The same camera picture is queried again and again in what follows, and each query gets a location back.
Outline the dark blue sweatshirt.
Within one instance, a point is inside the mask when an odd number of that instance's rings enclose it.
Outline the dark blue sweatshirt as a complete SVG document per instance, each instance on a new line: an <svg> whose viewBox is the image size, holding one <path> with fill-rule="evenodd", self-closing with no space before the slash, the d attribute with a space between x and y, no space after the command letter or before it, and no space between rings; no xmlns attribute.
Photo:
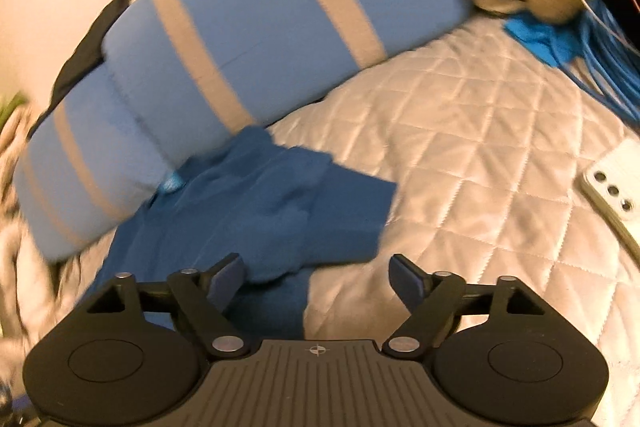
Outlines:
<svg viewBox="0 0 640 427"><path fill-rule="evenodd" d="M176 176L177 190L157 192L119 225L88 291L118 272L156 282L237 253L246 280L224 314L268 338L303 338L315 269L376 256L396 190L328 153L274 144L255 127L190 158Z"/></svg>

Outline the quilted grey bed cover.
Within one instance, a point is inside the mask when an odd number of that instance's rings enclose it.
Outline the quilted grey bed cover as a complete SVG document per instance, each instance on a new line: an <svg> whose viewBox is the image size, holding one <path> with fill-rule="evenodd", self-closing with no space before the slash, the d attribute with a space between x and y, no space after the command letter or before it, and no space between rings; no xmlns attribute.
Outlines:
<svg viewBox="0 0 640 427"><path fill-rule="evenodd" d="M472 283L512 274L608 361L596 424L638 424L639 265L579 185L629 130L500 20L360 72L271 134L397 185L378 257L311 277L308 337L393 332L406 317L386 275L396 253Z"/></svg>

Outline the blue striped pillow left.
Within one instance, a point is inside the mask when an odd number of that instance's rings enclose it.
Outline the blue striped pillow left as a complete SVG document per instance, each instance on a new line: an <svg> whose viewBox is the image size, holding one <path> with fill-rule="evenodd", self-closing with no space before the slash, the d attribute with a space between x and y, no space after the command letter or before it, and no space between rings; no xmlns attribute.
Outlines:
<svg viewBox="0 0 640 427"><path fill-rule="evenodd" d="M58 261L126 221L174 170L101 65L44 118L14 186L40 254Z"/></svg>

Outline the blue striped pillow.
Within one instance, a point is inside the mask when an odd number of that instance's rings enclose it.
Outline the blue striped pillow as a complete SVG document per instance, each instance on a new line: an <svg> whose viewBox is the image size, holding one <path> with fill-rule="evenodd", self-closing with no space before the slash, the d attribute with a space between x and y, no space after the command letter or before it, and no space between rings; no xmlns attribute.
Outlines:
<svg viewBox="0 0 640 427"><path fill-rule="evenodd" d="M103 49L175 165L464 22L471 0L136 0Z"/></svg>
<svg viewBox="0 0 640 427"><path fill-rule="evenodd" d="M44 118L14 186L40 254L58 261L126 221L174 170L101 65Z"/></svg>

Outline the white smartphone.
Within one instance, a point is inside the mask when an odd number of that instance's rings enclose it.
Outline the white smartphone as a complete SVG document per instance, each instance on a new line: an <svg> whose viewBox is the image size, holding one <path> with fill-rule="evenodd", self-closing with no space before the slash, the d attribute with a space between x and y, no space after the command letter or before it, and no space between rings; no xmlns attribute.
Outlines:
<svg viewBox="0 0 640 427"><path fill-rule="evenodd" d="M639 260L639 142L625 139L578 176L587 199Z"/></svg>

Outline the blue striped pillow right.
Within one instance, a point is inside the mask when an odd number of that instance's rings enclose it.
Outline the blue striped pillow right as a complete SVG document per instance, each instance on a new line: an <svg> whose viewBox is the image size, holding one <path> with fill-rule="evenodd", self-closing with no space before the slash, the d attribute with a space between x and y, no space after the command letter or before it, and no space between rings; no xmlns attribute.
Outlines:
<svg viewBox="0 0 640 427"><path fill-rule="evenodd" d="M471 0L136 0L103 49L175 165L464 22Z"/></svg>

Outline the black garment behind pillows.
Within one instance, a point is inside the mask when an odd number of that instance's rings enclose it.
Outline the black garment behind pillows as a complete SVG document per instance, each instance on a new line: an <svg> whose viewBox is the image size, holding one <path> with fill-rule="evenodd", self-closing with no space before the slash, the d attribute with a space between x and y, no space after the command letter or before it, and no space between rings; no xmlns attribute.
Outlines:
<svg viewBox="0 0 640 427"><path fill-rule="evenodd" d="M63 64L56 77L50 104L46 110L50 114L61 103L66 94L93 69L104 62L102 42L107 31L129 6L129 0L111 0L104 6L90 25L72 55Z"/></svg>

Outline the bright blue cloth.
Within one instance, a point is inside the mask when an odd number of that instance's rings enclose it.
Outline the bright blue cloth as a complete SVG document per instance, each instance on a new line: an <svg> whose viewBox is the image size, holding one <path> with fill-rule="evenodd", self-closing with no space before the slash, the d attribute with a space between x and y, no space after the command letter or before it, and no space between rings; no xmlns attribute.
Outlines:
<svg viewBox="0 0 640 427"><path fill-rule="evenodd" d="M550 67L559 68L584 55L577 25L573 22L548 24L523 11L509 17L503 29L537 60Z"/></svg>

